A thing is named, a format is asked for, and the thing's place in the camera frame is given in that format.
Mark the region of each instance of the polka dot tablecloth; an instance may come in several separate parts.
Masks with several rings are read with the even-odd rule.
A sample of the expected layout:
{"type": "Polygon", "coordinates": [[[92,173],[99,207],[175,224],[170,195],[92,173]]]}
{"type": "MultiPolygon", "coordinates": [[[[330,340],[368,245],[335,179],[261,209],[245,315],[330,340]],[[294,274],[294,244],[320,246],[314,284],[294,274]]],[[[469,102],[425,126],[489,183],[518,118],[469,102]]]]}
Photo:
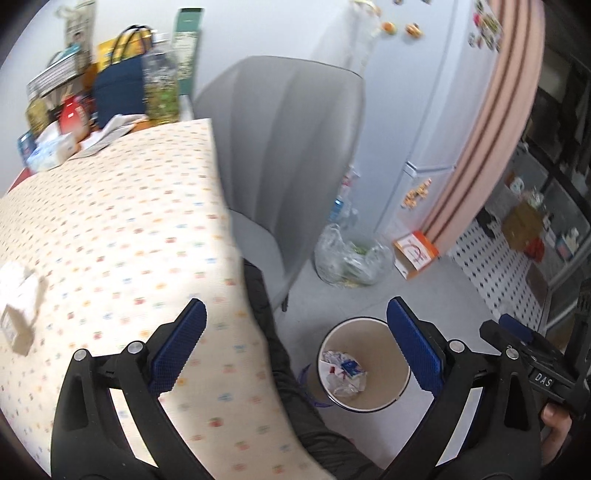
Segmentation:
{"type": "MultiPolygon", "coordinates": [[[[33,269],[45,292],[29,354],[0,338],[0,407],[47,472],[73,352],[118,353],[197,297],[207,328],[160,397],[189,448],[217,479],[331,478],[295,437],[275,390],[208,120],[128,135],[20,184],[0,199],[0,262],[8,260],[33,269]]],[[[151,461],[118,393],[130,445],[151,461]]]]}

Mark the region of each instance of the blue gripper pad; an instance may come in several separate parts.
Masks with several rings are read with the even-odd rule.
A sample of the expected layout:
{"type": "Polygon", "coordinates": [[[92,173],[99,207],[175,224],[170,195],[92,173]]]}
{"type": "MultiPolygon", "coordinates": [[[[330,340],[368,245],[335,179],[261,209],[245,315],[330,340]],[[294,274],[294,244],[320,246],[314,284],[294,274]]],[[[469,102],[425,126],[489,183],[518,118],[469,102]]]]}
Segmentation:
{"type": "Polygon", "coordinates": [[[519,320],[515,320],[511,315],[506,313],[501,315],[499,325],[509,333],[515,335],[522,342],[531,343],[534,340],[534,332],[519,320]]]}
{"type": "Polygon", "coordinates": [[[409,314],[398,298],[388,303],[386,319],[419,386],[437,397],[443,389],[443,363],[418,327],[420,320],[409,314]]]}
{"type": "Polygon", "coordinates": [[[173,389],[174,383],[197,345],[207,325],[205,305],[200,300],[191,300],[179,318],[173,324],[166,326],[168,325],[172,325],[174,329],[151,363],[151,380],[148,390],[156,396],[173,389]]]}

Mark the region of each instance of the red item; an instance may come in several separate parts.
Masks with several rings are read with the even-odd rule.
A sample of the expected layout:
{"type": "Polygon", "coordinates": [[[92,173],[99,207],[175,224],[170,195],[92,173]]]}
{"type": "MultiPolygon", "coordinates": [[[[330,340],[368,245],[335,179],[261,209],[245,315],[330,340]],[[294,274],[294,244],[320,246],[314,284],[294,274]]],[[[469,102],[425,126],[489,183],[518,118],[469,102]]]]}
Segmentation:
{"type": "Polygon", "coordinates": [[[533,239],[525,247],[524,253],[534,262],[540,263],[544,258],[545,246],[540,237],[533,239]]]}
{"type": "Polygon", "coordinates": [[[13,184],[10,186],[10,188],[8,189],[8,191],[10,192],[14,187],[16,187],[19,183],[21,183],[23,180],[32,177],[33,173],[31,172],[31,170],[29,170],[28,168],[24,168],[21,172],[21,174],[17,177],[17,179],[13,182],[13,184]]]}
{"type": "Polygon", "coordinates": [[[69,96],[64,102],[60,114],[60,130],[63,134],[74,133],[77,142],[88,136],[88,115],[75,95],[69,96]]]}

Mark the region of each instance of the bag handle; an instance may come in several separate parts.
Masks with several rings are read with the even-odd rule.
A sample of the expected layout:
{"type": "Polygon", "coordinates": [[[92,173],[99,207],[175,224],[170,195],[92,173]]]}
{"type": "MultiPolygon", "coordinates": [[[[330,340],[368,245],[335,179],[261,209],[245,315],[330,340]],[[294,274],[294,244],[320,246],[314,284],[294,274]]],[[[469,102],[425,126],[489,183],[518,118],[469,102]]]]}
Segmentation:
{"type": "Polygon", "coordinates": [[[150,27],[148,27],[147,25],[131,25],[130,27],[127,27],[125,30],[123,30],[123,32],[121,32],[119,34],[119,36],[115,39],[115,44],[113,45],[113,50],[111,51],[111,57],[109,59],[109,65],[113,65],[113,58],[115,57],[115,52],[117,51],[117,48],[119,47],[119,42],[121,41],[121,39],[123,38],[123,36],[129,32],[129,37],[127,37],[127,41],[125,42],[125,45],[123,46],[123,50],[121,51],[121,54],[119,55],[119,61],[121,61],[121,58],[125,55],[125,52],[127,51],[127,47],[129,46],[129,42],[131,41],[131,39],[133,38],[133,36],[136,33],[139,33],[139,37],[142,40],[142,45],[144,46],[144,53],[146,53],[150,48],[152,48],[152,30],[150,29],[150,27]],[[147,31],[150,33],[150,36],[147,38],[144,38],[144,36],[142,35],[142,32],[147,31]]]}

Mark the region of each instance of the navy blue bag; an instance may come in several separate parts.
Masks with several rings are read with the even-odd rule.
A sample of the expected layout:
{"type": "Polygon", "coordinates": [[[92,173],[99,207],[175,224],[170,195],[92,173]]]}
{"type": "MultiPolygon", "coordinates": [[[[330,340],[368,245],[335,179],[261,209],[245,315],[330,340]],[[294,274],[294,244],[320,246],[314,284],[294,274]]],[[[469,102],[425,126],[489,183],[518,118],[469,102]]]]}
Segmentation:
{"type": "MultiPolygon", "coordinates": [[[[129,41],[135,33],[146,30],[151,31],[145,25],[132,25],[123,30],[115,40],[109,66],[96,76],[92,95],[96,102],[100,128],[104,128],[109,120],[118,113],[131,115],[133,113],[145,113],[146,111],[144,105],[144,74],[142,71],[142,57],[144,54],[113,63],[113,57],[123,35],[129,33],[127,42],[121,50],[120,59],[124,56],[129,41]]],[[[149,40],[144,38],[143,35],[141,37],[145,53],[152,46],[152,37],[150,36],[149,40]]]]}

